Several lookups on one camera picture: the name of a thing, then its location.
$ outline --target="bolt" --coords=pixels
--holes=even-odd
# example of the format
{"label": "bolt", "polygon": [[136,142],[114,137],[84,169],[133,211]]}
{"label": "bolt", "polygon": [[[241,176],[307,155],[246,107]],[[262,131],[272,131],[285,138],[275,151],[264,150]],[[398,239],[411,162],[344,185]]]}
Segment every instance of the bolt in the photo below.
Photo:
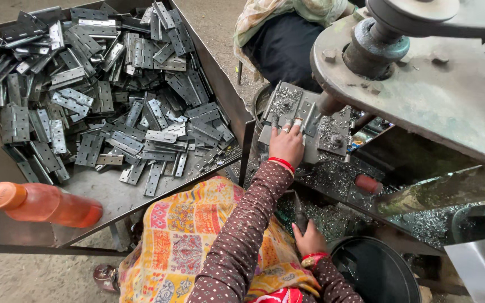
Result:
{"label": "bolt", "polygon": [[383,84],[379,81],[368,81],[362,83],[360,86],[366,88],[370,93],[374,95],[378,95],[379,93],[381,93],[383,88],[385,88]]}
{"label": "bolt", "polygon": [[340,135],[340,134],[334,134],[334,135],[330,136],[330,141],[336,147],[341,147],[343,145],[344,139],[345,139],[345,137],[343,135]]}
{"label": "bolt", "polygon": [[323,51],[323,56],[325,56],[325,61],[328,63],[336,62],[336,50],[326,49]]}
{"label": "bolt", "polygon": [[396,64],[398,64],[398,66],[406,66],[411,61],[411,59],[413,59],[413,56],[407,54],[403,58],[399,59]]}
{"label": "bolt", "polygon": [[450,60],[448,56],[441,51],[434,51],[432,53],[432,56],[433,56],[432,62],[435,64],[446,64]]}

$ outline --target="orange plastic bottle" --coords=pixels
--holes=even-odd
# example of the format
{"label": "orange plastic bottle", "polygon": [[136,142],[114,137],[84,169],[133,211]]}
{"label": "orange plastic bottle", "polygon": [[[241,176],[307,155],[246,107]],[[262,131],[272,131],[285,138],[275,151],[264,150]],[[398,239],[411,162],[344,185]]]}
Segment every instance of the orange plastic bottle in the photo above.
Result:
{"label": "orange plastic bottle", "polygon": [[42,183],[0,182],[0,210],[18,221],[51,222],[84,228],[102,217],[102,205],[95,199],[64,194]]}

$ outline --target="red bangle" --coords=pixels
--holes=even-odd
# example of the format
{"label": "red bangle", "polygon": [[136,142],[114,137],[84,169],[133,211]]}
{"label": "red bangle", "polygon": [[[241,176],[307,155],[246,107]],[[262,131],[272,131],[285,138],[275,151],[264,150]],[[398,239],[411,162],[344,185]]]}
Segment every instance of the red bangle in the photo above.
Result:
{"label": "red bangle", "polygon": [[280,158],[277,158],[277,157],[270,157],[269,158],[269,161],[277,161],[277,162],[280,162],[280,163],[284,164],[285,166],[287,166],[291,170],[291,172],[293,174],[295,173],[295,169],[293,168],[293,166],[291,164],[289,164],[289,162],[287,162],[284,159],[280,159]]}
{"label": "red bangle", "polygon": [[327,257],[328,254],[326,252],[316,252],[316,253],[311,253],[311,254],[307,254],[306,256],[302,257],[302,260],[304,261],[305,259],[307,258],[312,258],[312,257]]}

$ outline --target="black bucket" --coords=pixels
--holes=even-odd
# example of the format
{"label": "black bucket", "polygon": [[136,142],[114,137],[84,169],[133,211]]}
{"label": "black bucket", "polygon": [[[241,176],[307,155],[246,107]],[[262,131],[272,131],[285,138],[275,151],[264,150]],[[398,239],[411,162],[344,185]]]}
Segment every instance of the black bucket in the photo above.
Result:
{"label": "black bucket", "polygon": [[344,278],[367,303],[421,303],[409,265],[385,243],[370,237],[334,240],[331,257]]}

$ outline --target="woman's right hand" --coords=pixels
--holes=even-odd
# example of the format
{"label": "woman's right hand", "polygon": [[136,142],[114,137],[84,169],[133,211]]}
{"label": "woman's right hand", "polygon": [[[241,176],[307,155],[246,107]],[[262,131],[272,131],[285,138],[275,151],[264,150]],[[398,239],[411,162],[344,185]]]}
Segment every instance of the woman's right hand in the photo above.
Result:
{"label": "woman's right hand", "polygon": [[295,241],[297,242],[297,248],[301,256],[304,257],[311,253],[327,251],[327,241],[323,234],[315,227],[314,220],[308,220],[308,227],[306,228],[304,236],[295,223],[291,223],[291,227],[293,228],[293,234],[295,235]]}
{"label": "woman's right hand", "polygon": [[271,129],[271,142],[269,144],[269,157],[277,157],[285,160],[297,168],[302,161],[305,153],[305,146],[302,144],[302,133],[300,133],[301,126],[295,123],[293,127],[291,124],[286,124],[278,134],[278,129],[273,127]]}

